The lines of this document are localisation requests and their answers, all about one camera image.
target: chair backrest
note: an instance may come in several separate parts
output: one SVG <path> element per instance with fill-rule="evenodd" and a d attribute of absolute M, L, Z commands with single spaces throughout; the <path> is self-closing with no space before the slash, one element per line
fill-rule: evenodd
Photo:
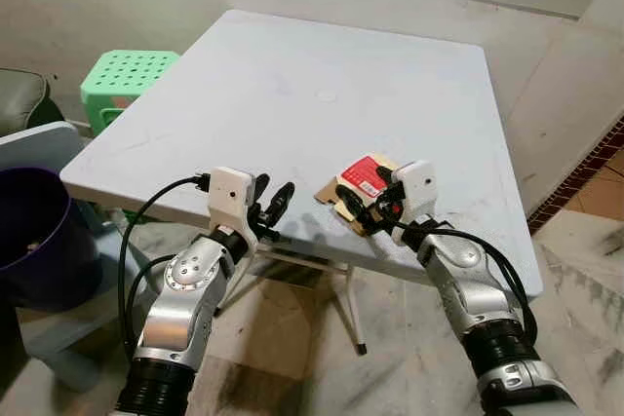
<path fill-rule="evenodd" d="M 83 149 L 71 124 L 52 122 L 0 137 L 0 170 L 45 168 L 59 173 Z"/>

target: white table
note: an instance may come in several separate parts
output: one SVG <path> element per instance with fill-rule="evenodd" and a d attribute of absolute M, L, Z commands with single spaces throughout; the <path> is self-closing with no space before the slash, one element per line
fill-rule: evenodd
<path fill-rule="evenodd" d="M 75 198 L 137 209 L 197 171 L 266 171 L 265 203 L 296 185 L 278 225 L 284 249 L 422 281 L 412 252 L 358 237 L 313 198 L 370 152 L 433 162 L 439 217 L 498 246 L 527 294 L 541 291 L 477 46 L 229 11 L 60 177 Z M 208 226 L 206 195 L 191 186 L 150 214 Z"/>

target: red label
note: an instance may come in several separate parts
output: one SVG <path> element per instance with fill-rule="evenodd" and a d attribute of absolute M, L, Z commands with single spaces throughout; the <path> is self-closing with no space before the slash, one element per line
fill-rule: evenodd
<path fill-rule="evenodd" d="M 386 183 L 377 175 L 378 167 L 377 161 L 366 156 L 343 172 L 341 176 L 374 199 L 386 187 Z"/>

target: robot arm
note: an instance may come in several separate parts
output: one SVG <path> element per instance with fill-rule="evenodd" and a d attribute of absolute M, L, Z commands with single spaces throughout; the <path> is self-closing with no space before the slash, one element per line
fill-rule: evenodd
<path fill-rule="evenodd" d="M 486 414 L 580 415 L 555 371 L 534 350 L 534 336 L 527 336 L 504 288 L 489 272 L 490 257 L 484 248 L 434 219 L 437 192 L 432 166 L 418 162 L 377 172 L 388 187 L 366 211 L 359 205 L 357 219 L 368 234 L 385 230 L 396 244 L 416 252 L 472 363 Z M 354 194 L 345 197 L 344 187 L 340 191 L 336 193 L 343 201 L 357 205 Z M 525 312 L 532 320 L 527 303 Z"/>
<path fill-rule="evenodd" d="M 152 304 L 113 416 L 182 416 L 212 329 L 215 309 L 236 264 L 254 255 L 294 192 L 289 182 L 266 211 L 257 199 L 268 176 L 217 168 L 210 180 L 208 236 L 199 236 L 169 261 L 163 290 Z"/>

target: brown tile border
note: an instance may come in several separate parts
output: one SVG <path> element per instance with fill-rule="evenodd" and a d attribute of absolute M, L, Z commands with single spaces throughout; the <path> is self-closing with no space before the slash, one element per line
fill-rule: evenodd
<path fill-rule="evenodd" d="M 530 233 L 535 234 L 623 147 L 624 116 L 615 123 L 590 154 L 555 189 L 555 192 L 528 216 L 526 223 Z"/>

